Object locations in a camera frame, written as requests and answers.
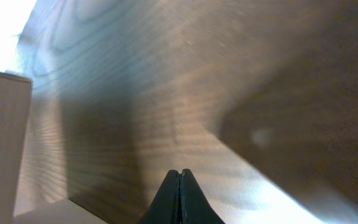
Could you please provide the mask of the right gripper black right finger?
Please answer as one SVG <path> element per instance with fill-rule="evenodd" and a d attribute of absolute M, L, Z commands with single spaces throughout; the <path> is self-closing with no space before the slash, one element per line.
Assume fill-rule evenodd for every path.
<path fill-rule="evenodd" d="M 180 181 L 181 219 L 184 224 L 224 224 L 210 206 L 189 169 L 183 169 Z"/>

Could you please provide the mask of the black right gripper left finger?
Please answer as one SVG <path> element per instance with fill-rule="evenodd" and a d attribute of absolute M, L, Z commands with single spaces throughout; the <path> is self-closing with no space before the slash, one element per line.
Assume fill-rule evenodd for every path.
<path fill-rule="evenodd" d="M 180 175 L 169 170 L 140 224 L 177 224 L 180 222 Z"/>

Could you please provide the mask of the brown cardboard box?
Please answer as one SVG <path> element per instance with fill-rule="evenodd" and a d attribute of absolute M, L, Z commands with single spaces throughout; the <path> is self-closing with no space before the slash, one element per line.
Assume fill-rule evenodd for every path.
<path fill-rule="evenodd" d="M 63 199 L 34 208 L 17 194 L 32 82 L 0 72 L 0 223 L 102 223 Z"/>

